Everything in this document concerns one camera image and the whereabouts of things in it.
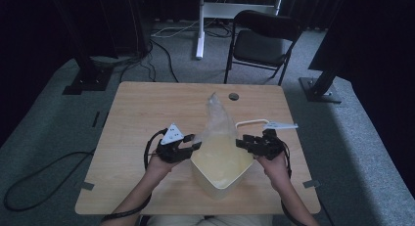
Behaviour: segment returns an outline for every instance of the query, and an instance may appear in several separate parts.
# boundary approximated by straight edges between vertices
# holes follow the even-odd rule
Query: white plastic item
[[[199,185],[213,199],[225,198],[242,180],[254,158],[237,148],[236,137],[215,134],[206,137],[191,157],[192,171]]]

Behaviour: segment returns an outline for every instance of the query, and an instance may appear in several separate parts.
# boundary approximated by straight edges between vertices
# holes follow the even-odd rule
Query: wooden table
[[[119,85],[106,125],[92,159],[75,210],[79,214],[107,214],[126,197],[144,174],[147,141],[174,122],[183,134],[198,134],[207,124],[207,98],[216,92],[235,122],[265,118],[293,123],[284,92],[271,85],[123,82]],[[238,101],[228,98],[239,95]],[[262,124],[238,128],[243,134],[261,135]],[[279,130],[291,151],[292,182],[312,213],[320,210],[295,129]],[[153,150],[162,136],[153,143]],[[282,214],[280,197],[263,168],[255,161],[244,179],[225,199],[213,200],[193,178],[191,162],[177,165],[161,181],[143,214]]]

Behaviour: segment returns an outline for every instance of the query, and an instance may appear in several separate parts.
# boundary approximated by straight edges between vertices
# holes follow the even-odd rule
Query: black chair
[[[238,33],[236,27],[243,27]],[[227,83],[232,63],[274,70],[274,78],[281,66],[278,85],[281,85],[291,52],[302,33],[301,25],[288,17],[246,10],[235,16],[229,47],[224,83]],[[291,42],[287,50],[284,43]]]

